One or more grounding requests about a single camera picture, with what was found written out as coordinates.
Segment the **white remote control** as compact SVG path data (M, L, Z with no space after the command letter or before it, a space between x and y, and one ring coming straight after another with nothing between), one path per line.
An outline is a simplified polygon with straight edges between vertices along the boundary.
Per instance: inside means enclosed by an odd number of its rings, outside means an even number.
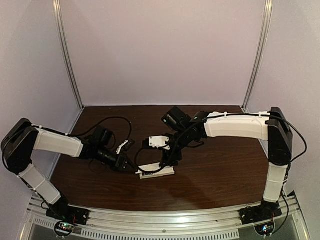
M156 172L156 173L142 173L142 172L138 173L139 178L141 180L166 177L166 176L171 176L174 174L175 174L175 170L173 167L165 167L164 169L162 169L161 171Z

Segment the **white battery cover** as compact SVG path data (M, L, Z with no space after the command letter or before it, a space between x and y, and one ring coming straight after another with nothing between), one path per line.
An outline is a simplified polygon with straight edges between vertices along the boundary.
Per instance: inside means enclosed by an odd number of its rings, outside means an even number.
M139 165L138 167L145 172L154 172L161 168L159 162L146 164L146 165Z

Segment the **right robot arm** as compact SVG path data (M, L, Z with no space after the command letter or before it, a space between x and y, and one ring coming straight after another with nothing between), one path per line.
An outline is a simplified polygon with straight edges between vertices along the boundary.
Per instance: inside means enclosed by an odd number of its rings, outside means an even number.
M268 142L268 173L261 207L277 208L279 198L296 160L293 154L293 133L297 129L289 123L278 107L258 113L228 113L200 111L194 117L173 107L161 119L172 131L164 142L160 166L176 166L182 159L182 149L191 142L216 137L251 138Z

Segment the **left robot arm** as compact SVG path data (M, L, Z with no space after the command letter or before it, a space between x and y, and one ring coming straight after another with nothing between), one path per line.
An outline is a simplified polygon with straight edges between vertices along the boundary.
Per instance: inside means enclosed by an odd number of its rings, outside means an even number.
M107 145L113 134L98 125L87 137L68 135L22 118L1 142L2 162L9 172L21 178L49 206L67 205L62 193L33 164L33 152L47 151L83 160L97 160L115 172L134 174L137 167L126 154L134 141L127 139L112 151Z

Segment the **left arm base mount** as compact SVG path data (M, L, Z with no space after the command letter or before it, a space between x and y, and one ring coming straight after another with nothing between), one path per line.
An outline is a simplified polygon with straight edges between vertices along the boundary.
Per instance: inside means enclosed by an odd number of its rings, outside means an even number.
M58 220L54 224L53 231L62 239L70 236L76 227L87 224L90 211L69 205L65 197L61 197L54 204L46 203L46 205L46 216Z

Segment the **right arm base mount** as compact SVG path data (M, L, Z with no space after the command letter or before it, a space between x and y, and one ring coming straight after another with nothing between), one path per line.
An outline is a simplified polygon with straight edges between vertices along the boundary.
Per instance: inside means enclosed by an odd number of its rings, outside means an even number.
M276 231L275 217L282 215L279 201L269 202L262 200L259 205L241 208L239 216L242 225L266 223L254 226L256 233L262 237L271 237Z

